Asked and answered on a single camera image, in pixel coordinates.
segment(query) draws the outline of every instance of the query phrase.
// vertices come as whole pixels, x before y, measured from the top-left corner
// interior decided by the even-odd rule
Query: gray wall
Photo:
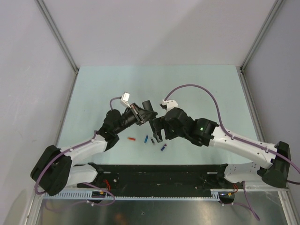
[[[80,66],[240,65],[276,0],[45,0]]]
[[[300,1],[287,0],[246,68],[255,105],[268,142],[290,144],[300,166]],[[290,180],[300,181],[291,167]],[[298,211],[299,186],[290,185]]]
[[[34,0],[0,6],[0,224],[17,225],[54,143],[74,73]]]

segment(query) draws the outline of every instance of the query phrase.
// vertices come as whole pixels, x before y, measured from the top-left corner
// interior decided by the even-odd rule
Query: red wire
[[[108,191],[111,190],[111,186],[109,185],[108,181],[107,180],[103,180],[105,183],[106,183],[106,188],[108,187]]]
[[[234,189],[236,189],[236,191],[234,191],[234,193],[237,193],[239,190],[239,187],[236,184],[233,184]]]

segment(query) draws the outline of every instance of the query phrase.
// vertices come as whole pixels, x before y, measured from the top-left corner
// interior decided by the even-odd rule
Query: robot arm
[[[253,163],[228,165],[224,178],[229,182],[255,181],[261,177],[271,186],[286,187],[289,164],[268,151],[278,152],[290,159],[288,144],[258,142],[228,131],[211,120],[204,118],[193,120],[178,108],[174,100],[163,100],[161,106],[166,109],[165,116],[150,121],[153,136],[158,142],[162,141],[163,129],[167,140],[182,137],[197,146],[205,145],[231,151],[250,159]]]
[[[157,115],[157,112],[142,109],[135,103],[128,104],[128,98],[129,94],[125,92],[121,99],[126,106],[125,112],[121,114],[118,110],[110,110],[102,127],[90,139],[61,149],[54,145],[47,147],[33,168],[31,178],[36,182],[40,179],[37,183],[49,195],[56,195],[66,186],[91,183],[99,171],[93,164],[78,164],[85,158],[112,148],[119,140],[118,133],[129,126],[142,125]],[[152,108],[150,101],[143,102],[143,105]]]
[[[110,110],[102,127],[95,131],[90,139],[62,149],[54,145],[46,148],[32,170],[31,178],[49,195],[56,195],[66,186],[91,183],[102,171],[94,164],[78,164],[87,157],[112,148],[119,140],[118,133],[124,129],[133,124],[142,125],[149,121],[153,136],[158,142],[163,140],[161,135],[163,129],[167,140],[182,137],[194,145],[222,148],[253,161],[248,164],[226,165],[222,176],[230,183],[258,180],[261,177],[269,185],[277,188],[286,187],[289,164],[267,150],[279,152],[290,159],[288,144],[262,143],[231,131],[227,131],[230,132],[230,135],[227,135],[216,122],[203,118],[193,120],[178,108],[174,100],[163,101],[161,106],[166,109],[166,114],[156,118],[157,112],[153,111],[150,101],[143,102],[143,108],[140,108],[135,103],[130,105],[128,98],[128,93],[124,93],[121,98],[122,104],[126,107],[124,113]]]

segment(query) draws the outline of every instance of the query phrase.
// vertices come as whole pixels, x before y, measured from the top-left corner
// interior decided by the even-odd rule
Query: light blue table surface
[[[67,111],[59,140],[59,147],[74,145],[99,130],[109,108],[109,100],[130,93],[129,103],[150,100],[158,116],[165,114],[159,104],[175,87],[183,84],[198,84],[212,92],[220,107],[225,127],[235,133],[257,140],[247,103],[235,66],[126,66],[126,67],[81,67]],[[176,100],[193,119],[207,118],[218,122],[215,105],[210,96],[201,89],[188,87],[173,93]],[[113,107],[122,113],[125,110],[118,100]],[[119,142],[109,151],[96,154],[82,163],[97,164],[239,164],[248,159],[226,150],[197,147],[189,141],[176,138],[152,145],[147,123],[133,125],[119,134]],[[167,147],[160,151],[164,144]]]

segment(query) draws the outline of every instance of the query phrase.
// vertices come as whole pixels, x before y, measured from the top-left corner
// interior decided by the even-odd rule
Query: blue marker cap
[[[163,151],[166,148],[166,144],[164,144],[164,146],[161,148],[161,151]]]
[[[147,143],[147,141],[148,141],[148,135],[146,136],[144,143]]]

